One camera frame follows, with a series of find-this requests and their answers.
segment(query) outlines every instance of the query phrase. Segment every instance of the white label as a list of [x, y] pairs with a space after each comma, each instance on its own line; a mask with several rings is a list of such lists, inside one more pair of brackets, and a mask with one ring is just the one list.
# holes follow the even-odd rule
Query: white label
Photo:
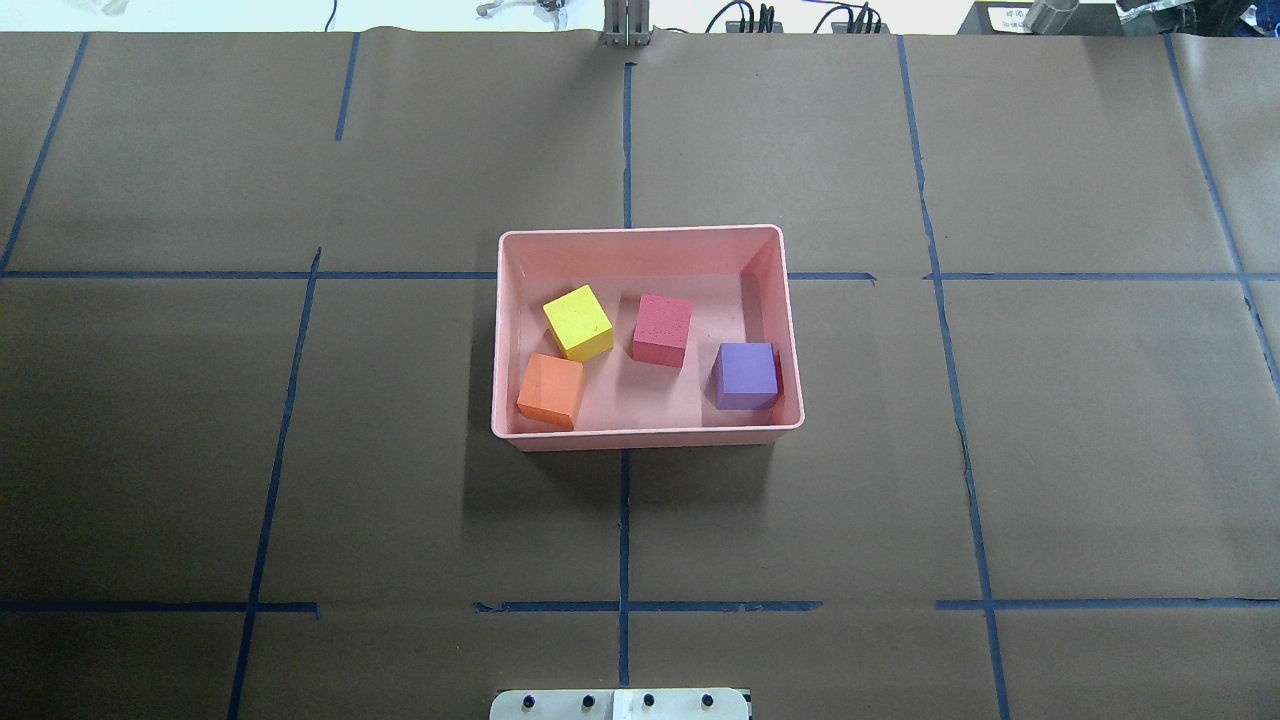
[[1023, 20], [1027, 19], [1027, 8], [987, 8], [987, 17], [991, 18], [991, 29], [996, 32], [1020, 32], [1030, 35]]

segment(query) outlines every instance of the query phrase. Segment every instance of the rectangular box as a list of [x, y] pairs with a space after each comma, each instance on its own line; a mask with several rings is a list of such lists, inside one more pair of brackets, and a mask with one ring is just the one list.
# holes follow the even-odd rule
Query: rectangular box
[[[558, 355], [543, 304], [590, 284], [616, 343], [586, 361], [573, 430], [516, 410], [534, 352]], [[643, 293], [694, 304], [682, 368], [639, 363], [630, 338]], [[712, 366], [722, 342], [772, 342], [778, 401], [719, 410]], [[526, 452], [759, 445], [804, 423], [782, 231], [774, 225], [508, 232], [498, 243], [493, 432]]]

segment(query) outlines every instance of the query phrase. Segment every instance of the white floor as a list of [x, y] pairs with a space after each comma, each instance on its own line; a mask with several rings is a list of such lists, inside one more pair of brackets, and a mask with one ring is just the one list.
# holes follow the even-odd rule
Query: white floor
[[[532, 0], [507, 0], [489, 18], [479, 18], [481, 0], [338, 0], [332, 29], [364, 31], [394, 26], [421, 31], [550, 31], [550, 15]], [[118, 31], [118, 32], [294, 32], [320, 31], [333, 9], [330, 0], [123, 0], [124, 12], [109, 15], [101, 6], [122, 0], [0, 0], [0, 31]], [[777, 20], [787, 32], [812, 32], [829, 9], [806, 0], [774, 0]], [[653, 0], [653, 23], [701, 32], [719, 10], [719, 0]], [[896, 33], [955, 35], [972, 0], [876, 0], [884, 22]], [[736, 18], [737, 12], [724, 18]], [[841, 18], [841, 14], [831, 19]], [[604, 20], [602, 0], [568, 0], [566, 28], [598, 29]]]

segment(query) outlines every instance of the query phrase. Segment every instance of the purple cube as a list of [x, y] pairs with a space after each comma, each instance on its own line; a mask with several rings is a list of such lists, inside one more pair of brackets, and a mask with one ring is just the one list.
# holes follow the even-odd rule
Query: purple cube
[[722, 342], [712, 369], [716, 407], [765, 410], [778, 397], [772, 342]]

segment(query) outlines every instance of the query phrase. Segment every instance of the cube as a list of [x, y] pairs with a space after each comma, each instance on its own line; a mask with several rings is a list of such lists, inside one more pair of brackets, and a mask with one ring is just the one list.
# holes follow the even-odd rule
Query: cube
[[721, 410], [764, 410], [778, 397], [772, 342], [722, 342], [712, 375]]
[[543, 313], [570, 360], [585, 363], [613, 347], [613, 325], [589, 284], [543, 305]]
[[516, 409], [532, 420], [573, 429], [586, 389], [586, 370], [576, 360], [535, 352], [525, 366]]
[[641, 363], [682, 366], [692, 316], [694, 304], [687, 300], [641, 295], [636, 332], [631, 337], [631, 356]]

